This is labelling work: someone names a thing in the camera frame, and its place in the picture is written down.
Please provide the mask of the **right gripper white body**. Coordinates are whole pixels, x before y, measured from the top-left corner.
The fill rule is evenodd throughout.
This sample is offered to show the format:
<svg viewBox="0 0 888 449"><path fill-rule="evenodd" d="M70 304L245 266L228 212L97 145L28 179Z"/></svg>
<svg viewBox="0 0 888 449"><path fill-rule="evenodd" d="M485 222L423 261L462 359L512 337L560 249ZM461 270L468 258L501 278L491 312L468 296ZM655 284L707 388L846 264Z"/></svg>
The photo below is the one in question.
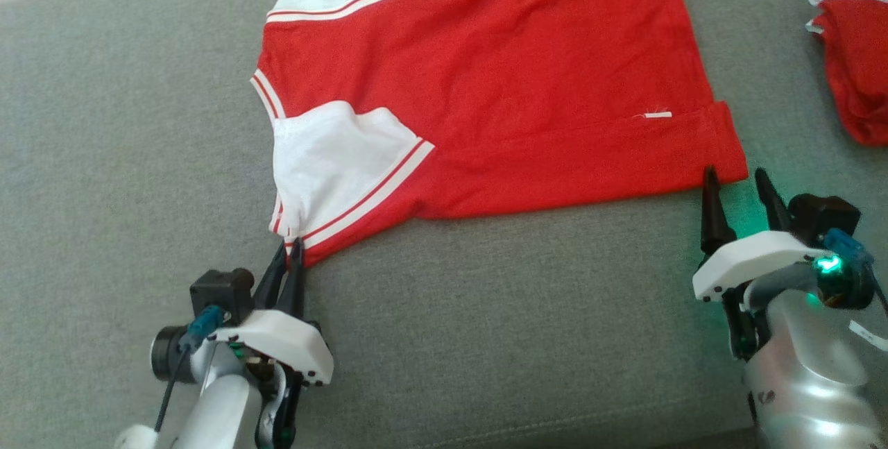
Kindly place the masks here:
<svg viewBox="0 0 888 449"><path fill-rule="evenodd" d="M806 246L789 232L762 231L717 248L692 276L692 290L697 300L719 303L728 289L806 258L832 255L829 250Z"/></svg>

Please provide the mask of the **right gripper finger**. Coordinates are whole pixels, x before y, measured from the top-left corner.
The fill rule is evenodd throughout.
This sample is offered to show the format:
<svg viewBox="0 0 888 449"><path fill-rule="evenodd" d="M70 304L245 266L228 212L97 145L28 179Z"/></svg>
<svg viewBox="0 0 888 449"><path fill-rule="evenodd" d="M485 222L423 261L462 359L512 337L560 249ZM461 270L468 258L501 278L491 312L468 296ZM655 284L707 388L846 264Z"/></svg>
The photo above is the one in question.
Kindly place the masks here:
<svg viewBox="0 0 888 449"><path fill-rule="evenodd" d="M706 167L701 197L701 252L704 255L713 255L724 244L737 240L737 234L724 214L720 190L716 169Z"/></svg>
<svg viewBox="0 0 888 449"><path fill-rule="evenodd" d="M755 185L759 201L765 208L769 230L789 232L791 215L764 168L755 169Z"/></svg>

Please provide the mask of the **red shorts with white waistband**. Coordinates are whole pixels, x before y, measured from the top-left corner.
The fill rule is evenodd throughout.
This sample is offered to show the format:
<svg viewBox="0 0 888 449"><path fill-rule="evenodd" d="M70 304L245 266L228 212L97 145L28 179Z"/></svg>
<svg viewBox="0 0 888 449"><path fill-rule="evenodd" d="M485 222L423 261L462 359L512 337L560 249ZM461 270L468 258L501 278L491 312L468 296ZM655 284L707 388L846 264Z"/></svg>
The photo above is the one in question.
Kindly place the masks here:
<svg viewBox="0 0 888 449"><path fill-rule="evenodd" d="M808 0L807 31L824 47L828 85L844 130L888 146L888 0Z"/></svg>

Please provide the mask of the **grey fabric sofa seat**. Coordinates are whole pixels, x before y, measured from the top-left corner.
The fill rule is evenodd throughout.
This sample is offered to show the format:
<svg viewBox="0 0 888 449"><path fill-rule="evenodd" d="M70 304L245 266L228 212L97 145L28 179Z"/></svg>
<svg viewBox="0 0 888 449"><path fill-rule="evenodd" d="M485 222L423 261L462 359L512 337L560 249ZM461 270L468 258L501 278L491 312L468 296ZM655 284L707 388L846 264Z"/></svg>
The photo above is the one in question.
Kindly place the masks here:
<svg viewBox="0 0 888 449"><path fill-rule="evenodd" d="M152 424L149 348L208 269L279 239L248 77L276 0L0 4L0 447L110 449ZM844 197L888 291L888 149L835 116L808 0L685 0L713 92L781 194ZM298 449L752 447L700 192L416 219L307 274L336 360Z"/></svg>

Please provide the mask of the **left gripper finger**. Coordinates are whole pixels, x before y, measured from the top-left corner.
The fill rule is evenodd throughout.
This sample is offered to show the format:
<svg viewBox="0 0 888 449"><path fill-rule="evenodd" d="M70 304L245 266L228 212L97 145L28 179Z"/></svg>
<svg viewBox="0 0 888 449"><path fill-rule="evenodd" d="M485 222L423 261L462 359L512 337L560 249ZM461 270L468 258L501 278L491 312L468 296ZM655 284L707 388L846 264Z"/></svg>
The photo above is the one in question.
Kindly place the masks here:
<svg viewBox="0 0 888 449"><path fill-rule="evenodd" d="M253 300L257 309L275 306L280 295L280 284L287 272L287 260L286 244L282 242L254 291Z"/></svg>
<svg viewBox="0 0 888 449"><path fill-rule="evenodd" d="M301 237L297 237L291 246L286 269L286 278L277 300L277 310L292 317L304 317L305 247Z"/></svg>

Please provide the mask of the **red jersey with white sleeves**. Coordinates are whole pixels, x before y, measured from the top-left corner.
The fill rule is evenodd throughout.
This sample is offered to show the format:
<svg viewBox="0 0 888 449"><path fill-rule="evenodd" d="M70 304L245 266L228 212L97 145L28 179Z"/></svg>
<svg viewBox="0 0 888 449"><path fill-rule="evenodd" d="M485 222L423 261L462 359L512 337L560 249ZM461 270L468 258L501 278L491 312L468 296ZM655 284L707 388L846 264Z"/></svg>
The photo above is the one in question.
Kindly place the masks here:
<svg viewBox="0 0 888 449"><path fill-rule="evenodd" d="M312 265L408 219L748 177L684 0L277 0L269 230Z"/></svg>

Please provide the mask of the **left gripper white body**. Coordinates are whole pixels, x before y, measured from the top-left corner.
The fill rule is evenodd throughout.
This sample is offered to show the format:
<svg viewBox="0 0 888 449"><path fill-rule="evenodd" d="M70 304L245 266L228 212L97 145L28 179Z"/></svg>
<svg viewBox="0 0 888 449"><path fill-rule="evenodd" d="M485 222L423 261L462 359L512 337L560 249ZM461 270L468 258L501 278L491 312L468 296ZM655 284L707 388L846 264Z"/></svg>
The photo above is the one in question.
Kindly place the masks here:
<svg viewBox="0 0 888 449"><path fill-rule="evenodd" d="M302 373L309 382L331 383L334 358L321 333L280 310L254 310L240 325L220 327L212 337L245 345Z"/></svg>

